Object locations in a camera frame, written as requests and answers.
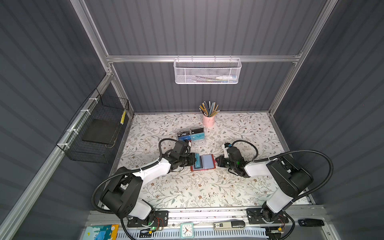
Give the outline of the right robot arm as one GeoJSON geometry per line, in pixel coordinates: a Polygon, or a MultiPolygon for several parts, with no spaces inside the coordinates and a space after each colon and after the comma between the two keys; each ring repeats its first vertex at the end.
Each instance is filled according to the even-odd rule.
{"type": "Polygon", "coordinates": [[[215,161],[218,167],[226,168],[231,174],[239,177],[273,177],[278,188],[263,203],[259,213],[263,221],[268,224],[276,221],[283,210],[292,205],[296,198],[314,181],[312,175],[288,153],[246,161],[238,148],[230,146],[225,148],[225,154],[217,157],[215,161]]]}

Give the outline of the dark grey credit card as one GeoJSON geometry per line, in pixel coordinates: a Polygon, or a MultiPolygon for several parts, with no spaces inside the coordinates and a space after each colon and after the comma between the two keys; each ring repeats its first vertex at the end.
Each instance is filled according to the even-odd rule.
{"type": "Polygon", "coordinates": [[[204,128],[191,129],[191,134],[192,135],[202,134],[202,133],[204,133],[204,128]]]}

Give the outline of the red leather card holder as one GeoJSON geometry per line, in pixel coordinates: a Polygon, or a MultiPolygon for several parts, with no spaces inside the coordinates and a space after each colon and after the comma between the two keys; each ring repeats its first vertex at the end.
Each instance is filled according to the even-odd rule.
{"type": "Polygon", "coordinates": [[[200,155],[201,158],[201,163],[202,167],[201,169],[195,170],[194,169],[194,164],[191,166],[191,171],[196,172],[196,171],[205,171],[205,170],[213,170],[216,168],[216,162],[214,159],[214,155],[200,155]]]}

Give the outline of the clear acrylic card organizer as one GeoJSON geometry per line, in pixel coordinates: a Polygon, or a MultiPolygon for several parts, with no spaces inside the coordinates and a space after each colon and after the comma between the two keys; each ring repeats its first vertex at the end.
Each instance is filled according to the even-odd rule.
{"type": "Polygon", "coordinates": [[[203,126],[180,129],[177,137],[179,141],[190,142],[192,147],[202,147],[207,143],[203,126]]]}

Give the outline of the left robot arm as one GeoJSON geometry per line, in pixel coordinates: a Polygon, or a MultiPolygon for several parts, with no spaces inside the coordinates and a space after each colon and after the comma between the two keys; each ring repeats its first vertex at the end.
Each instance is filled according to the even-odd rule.
{"type": "Polygon", "coordinates": [[[133,217],[145,225],[155,218],[152,205],[139,198],[141,189],[158,177],[177,168],[190,167],[196,162],[189,141],[166,138],[159,141],[159,157],[137,169],[119,168],[114,175],[100,183],[91,196],[92,206],[104,214],[114,214],[119,219],[133,217]]]}

